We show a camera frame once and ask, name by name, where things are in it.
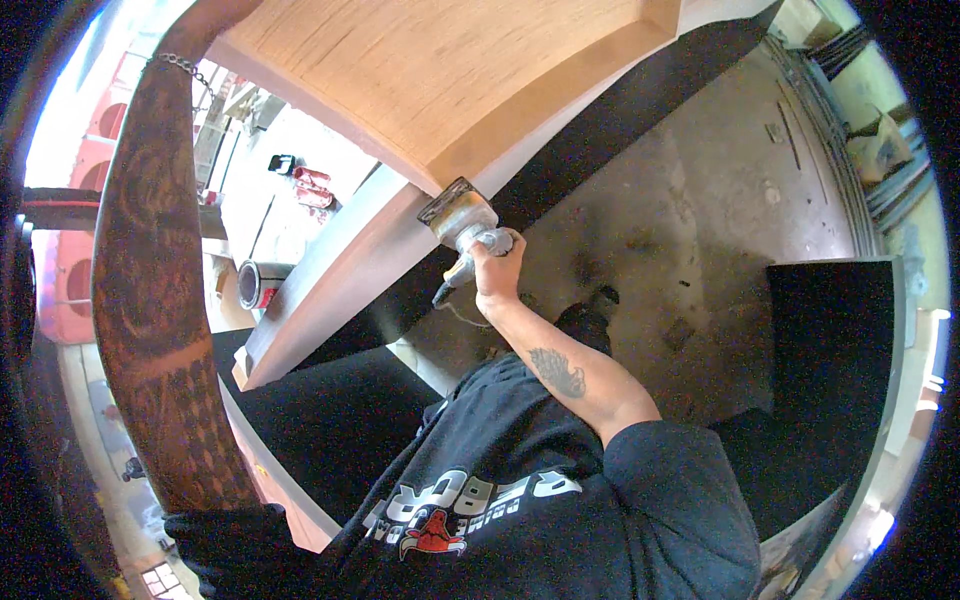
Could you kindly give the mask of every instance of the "power cord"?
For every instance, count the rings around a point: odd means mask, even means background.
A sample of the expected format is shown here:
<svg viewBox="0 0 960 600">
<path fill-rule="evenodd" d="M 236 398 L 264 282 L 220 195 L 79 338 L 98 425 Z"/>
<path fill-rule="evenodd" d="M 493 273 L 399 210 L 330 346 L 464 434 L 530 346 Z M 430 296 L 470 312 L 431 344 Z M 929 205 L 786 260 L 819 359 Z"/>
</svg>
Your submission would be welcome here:
<svg viewBox="0 0 960 600">
<path fill-rule="evenodd" d="M 490 329 L 491 327 L 493 327 L 493 325 L 489 323 L 482 324 L 476 321 L 471 321 L 467 317 L 464 317 L 463 315 L 460 314 L 459 311 L 457 311 L 456 308 L 454 308 L 453 304 L 451 304 L 450 302 L 444 302 L 443 304 L 440 304 L 437 306 L 437 310 L 444 310 L 444 309 L 449 310 L 451 313 L 453 313 L 453 316 L 459 319 L 460 321 L 463 321 L 464 323 L 469 323 L 474 327 L 480 327 L 481 329 Z"/>
</svg>

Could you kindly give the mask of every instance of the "bull logo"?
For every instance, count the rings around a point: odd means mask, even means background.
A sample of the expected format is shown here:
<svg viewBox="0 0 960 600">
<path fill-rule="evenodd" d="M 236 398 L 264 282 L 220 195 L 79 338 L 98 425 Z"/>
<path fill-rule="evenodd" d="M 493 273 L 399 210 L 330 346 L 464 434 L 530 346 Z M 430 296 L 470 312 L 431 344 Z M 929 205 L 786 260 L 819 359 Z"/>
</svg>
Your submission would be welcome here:
<svg viewBox="0 0 960 600">
<path fill-rule="evenodd" d="M 400 540 L 400 560 L 406 556 L 407 550 L 418 550 L 428 554 L 442 554 L 456 552 L 457 556 L 464 553 L 467 543 L 462 537 L 451 537 L 446 531 L 446 511 L 436 509 L 420 529 L 409 529 Z"/>
</svg>

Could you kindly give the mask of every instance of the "can lid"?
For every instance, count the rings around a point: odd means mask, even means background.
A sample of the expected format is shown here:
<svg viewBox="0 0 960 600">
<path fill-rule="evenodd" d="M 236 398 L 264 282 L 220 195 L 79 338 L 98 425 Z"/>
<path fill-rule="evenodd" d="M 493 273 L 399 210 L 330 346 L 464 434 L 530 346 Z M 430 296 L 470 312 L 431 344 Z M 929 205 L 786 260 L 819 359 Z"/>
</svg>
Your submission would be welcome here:
<svg viewBox="0 0 960 600">
<path fill-rule="evenodd" d="M 237 271 L 237 298 L 241 306 L 250 310 L 256 306 L 259 295 L 260 272 L 256 268 L 256 263 L 247 259 L 240 264 L 240 269 Z"/>
</svg>

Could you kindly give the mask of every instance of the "orbital sander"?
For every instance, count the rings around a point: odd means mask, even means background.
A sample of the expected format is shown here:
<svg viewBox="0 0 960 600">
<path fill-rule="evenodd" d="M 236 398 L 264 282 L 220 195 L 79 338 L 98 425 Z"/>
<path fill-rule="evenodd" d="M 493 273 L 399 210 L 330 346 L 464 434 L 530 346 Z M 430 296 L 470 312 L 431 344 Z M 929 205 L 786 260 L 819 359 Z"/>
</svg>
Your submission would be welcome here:
<svg viewBox="0 0 960 600">
<path fill-rule="evenodd" d="M 462 177 L 421 210 L 417 220 L 428 226 L 441 244 L 460 254 L 444 273 L 444 283 L 433 297 L 434 308 L 442 307 L 453 290 L 476 277 L 469 252 L 475 242 L 482 243 L 493 256 L 503 256 L 514 247 L 510 232 L 496 226 L 500 219 L 490 203 Z"/>
</svg>

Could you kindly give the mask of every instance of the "graphic print on shirt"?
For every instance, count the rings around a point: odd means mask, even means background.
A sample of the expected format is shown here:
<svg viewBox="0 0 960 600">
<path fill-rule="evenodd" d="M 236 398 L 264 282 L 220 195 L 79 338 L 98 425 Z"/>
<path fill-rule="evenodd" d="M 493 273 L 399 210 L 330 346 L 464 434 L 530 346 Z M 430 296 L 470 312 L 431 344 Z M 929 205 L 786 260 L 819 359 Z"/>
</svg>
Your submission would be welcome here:
<svg viewBox="0 0 960 600">
<path fill-rule="evenodd" d="M 468 479 L 465 471 L 451 469 L 420 493 L 407 485 L 397 487 L 390 503 L 378 501 L 363 524 L 368 527 L 365 538 L 397 545 L 401 561 L 410 550 L 462 555 L 470 534 L 517 513 L 528 493 L 548 498 L 583 491 L 580 484 L 555 470 L 497 485 L 477 477 Z"/>
<path fill-rule="evenodd" d="M 457 556 L 464 553 L 467 543 L 461 537 L 452 538 L 446 531 L 446 511 L 434 509 L 426 524 L 419 531 L 408 529 L 407 535 L 400 540 L 400 559 L 403 560 L 407 550 L 414 549 L 429 554 L 456 552 Z"/>
</svg>

